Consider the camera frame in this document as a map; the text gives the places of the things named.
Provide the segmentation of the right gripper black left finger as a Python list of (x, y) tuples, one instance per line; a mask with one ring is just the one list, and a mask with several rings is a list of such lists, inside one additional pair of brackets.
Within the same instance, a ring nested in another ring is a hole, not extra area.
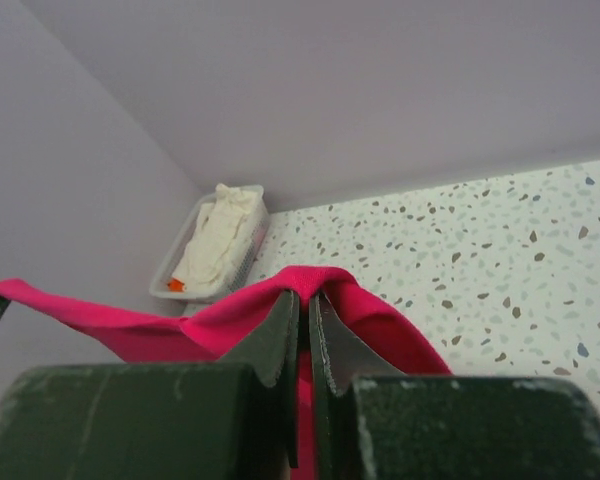
[(44, 367), (0, 401), (0, 479), (286, 479), (300, 311), (281, 293), (214, 363)]

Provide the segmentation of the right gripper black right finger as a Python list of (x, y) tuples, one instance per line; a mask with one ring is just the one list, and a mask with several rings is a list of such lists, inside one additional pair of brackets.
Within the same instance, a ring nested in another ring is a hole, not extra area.
[(309, 304), (319, 479), (600, 479), (600, 417), (546, 377), (414, 376)]

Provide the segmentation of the red t shirt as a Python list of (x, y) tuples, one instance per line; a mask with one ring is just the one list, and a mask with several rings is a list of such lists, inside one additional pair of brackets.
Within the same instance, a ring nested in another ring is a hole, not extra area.
[(402, 372), (450, 374), (447, 364), (408, 318), (338, 267), (286, 267), (192, 317), (158, 316), (53, 295), (21, 279), (0, 281), (0, 296), (96, 339), (130, 363), (217, 360), (264, 321), (286, 290), (299, 296), (303, 311), (315, 294), (324, 292), (341, 321)]

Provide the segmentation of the orange t shirt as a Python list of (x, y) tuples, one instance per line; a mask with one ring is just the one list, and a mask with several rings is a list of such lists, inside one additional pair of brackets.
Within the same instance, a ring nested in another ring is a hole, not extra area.
[(177, 279), (172, 278), (168, 283), (168, 289), (171, 292), (184, 292), (186, 287), (185, 285)]

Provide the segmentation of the white plastic basket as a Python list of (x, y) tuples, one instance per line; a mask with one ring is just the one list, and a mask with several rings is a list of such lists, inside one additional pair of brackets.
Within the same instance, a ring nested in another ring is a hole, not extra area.
[(217, 198), (216, 193), (202, 196), (193, 206), (182, 227), (175, 235), (161, 264), (149, 283), (149, 294), (165, 300), (178, 300), (187, 303), (210, 304), (242, 288), (247, 280), (252, 264), (258, 253), (270, 225), (270, 215), (264, 203), (264, 188), (261, 185), (246, 185), (243, 189), (255, 195), (254, 211), (240, 227), (236, 249), (228, 255), (228, 272), (210, 287), (204, 287), (200, 293), (190, 291), (175, 292), (169, 289), (186, 246), (194, 236), (198, 226), (198, 217), (205, 205), (211, 205)]

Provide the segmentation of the cream t shirt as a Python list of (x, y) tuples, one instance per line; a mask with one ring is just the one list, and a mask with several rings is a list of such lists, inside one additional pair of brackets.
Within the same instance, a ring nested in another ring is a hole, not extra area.
[(237, 248), (238, 231), (254, 211), (255, 195), (243, 188), (220, 183), (215, 193), (215, 202), (202, 207), (194, 236), (173, 272), (191, 293), (200, 293), (228, 272), (228, 255)]

